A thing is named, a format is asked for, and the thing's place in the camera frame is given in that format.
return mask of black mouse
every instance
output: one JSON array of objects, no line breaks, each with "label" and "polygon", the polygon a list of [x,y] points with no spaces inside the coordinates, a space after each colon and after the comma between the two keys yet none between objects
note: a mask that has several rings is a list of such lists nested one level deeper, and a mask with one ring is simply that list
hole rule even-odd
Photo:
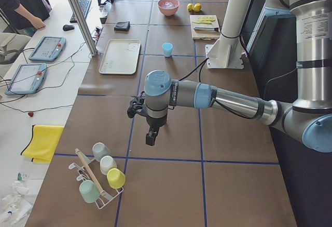
[{"label": "black mouse", "polygon": [[62,29],[64,31],[70,31],[70,30],[73,30],[75,28],[75,26],[73,26],[72,24],[65,24]]}]

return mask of pink bowl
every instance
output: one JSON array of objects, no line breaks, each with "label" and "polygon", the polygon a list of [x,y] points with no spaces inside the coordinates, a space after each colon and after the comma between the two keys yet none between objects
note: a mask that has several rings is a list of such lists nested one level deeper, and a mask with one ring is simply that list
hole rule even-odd
[{"label": "pink bowl", "polygon": [[174,15],[177,10],[178,6],[180,5],[180,2],[178,0],[159,0],[158,1],[158,8],[161,13],[163,13],[165,16],[171,16]]}]

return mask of black wall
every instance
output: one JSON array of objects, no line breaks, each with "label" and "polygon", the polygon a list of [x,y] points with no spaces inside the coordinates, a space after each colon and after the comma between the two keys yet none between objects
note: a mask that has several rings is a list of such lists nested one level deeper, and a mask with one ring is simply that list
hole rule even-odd
[{"label": "black wall", "polygon": [[[254,0],[243,29],[248,42],[265,0]],[[297,98],[297,74],[266,83],[296,67],[296,20],[267,19],[251,51],[258,90],[266,100],[293,102]],[[278,130],[270,129],[285,184],[299,227],[332,226],[332,153],[319,153]]]}]

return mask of white desk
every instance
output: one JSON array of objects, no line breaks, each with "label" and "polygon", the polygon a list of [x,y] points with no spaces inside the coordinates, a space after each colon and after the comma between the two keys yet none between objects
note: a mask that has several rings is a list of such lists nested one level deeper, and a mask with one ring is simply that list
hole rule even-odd
[{"label": "white desk", "polygon": [[[55,65],[48,68],[46,78],[41,86],[52,87],[59,86],[68,70],[75,64],[66,78],[64,84],[59,88],[47,88],[43,91],[29,95],[15,102],[7,103],[6,105],[23,111],[36,111],[45,108],[55,108],[63,105],[72,105],[75,101],[78,87],[87,70],[90,62],[90,51],[84,45],[77,54],[73,56],[73,61],[69,58],[75,53],[79,46],[84,42],[83,36],[79,30],[78,24],[74,23],[75,29],[64,32],[62,26],[69,23],[72,15],[69,3],[67,0],[57,0],[50,17],[45,20],[46,27],[38,30],[32,37],[26,48],[35,47],[40,39],[45,36],[63,36],[66,38],[66,46],[56,61],[48,63],[48,66]],[[87,17],[87,24],[90,32],[93,32],[96,26],[101,26],[99,20],[99,7],[93,0],[90,12]],[[25,55],[28,57],[30,51],[26,51]],[[21,54],[16,62],[7,72],[5,79],[11,79],[17,67],[20,64],[26,63],[23,54]],[[0,95],[3,96],[1,102],[16,99],[18,96],[4,95],[6,87],[0,87]],[[27,172],[30,174],[30,179],[43,179],[48,164],[34,164],[29,158],[20,155],[23,149],[27,146],[31,139],[32,125],[59,125],[64,126],[71,106],[65,108],[58,108],[52,110],[38,111],[33,117],[29,117],[27,113],[22,113],[14,109],[9,109],[0,105],[0,198],[11,193],[11,185],[17,179],[18,172]],[[27,217],[15,225],[4,223],[1,226],[24,226]]]}]

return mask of cup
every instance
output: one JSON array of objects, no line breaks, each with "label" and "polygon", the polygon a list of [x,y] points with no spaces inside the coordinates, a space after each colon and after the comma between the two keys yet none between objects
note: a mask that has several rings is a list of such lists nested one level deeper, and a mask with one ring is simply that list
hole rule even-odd
[{"label": "cup", "polygon": [[170,57],[172,55],[173,44],[171,43],[163,43],[162,50],[165,57]]},{"label": "cup", "polygon": [[95,145],[93,145],[92,152],[95,160],[98,162],[100,162],[102,157],[110,155],[110,150],[102,142],[98,142]]},{"label": "cup", "polygon": [[108,171],[112,168],[117,168],[115,160],[109,155],[102,157],[100,160],[100,171],[102,174],[107,175]]},{"label": "cup", "polygon": [[107,180],[110,187],[119,189],[125,184],[126,176],[119,169],[112,168],[107,173]]},{"label": "cup", "polygon": [[100,192],[99,192],[97,186],[91,180],[83,181],[79,185],[79,192],[81,193],[81,195],[86,203],[93,203],[100,196]]}]

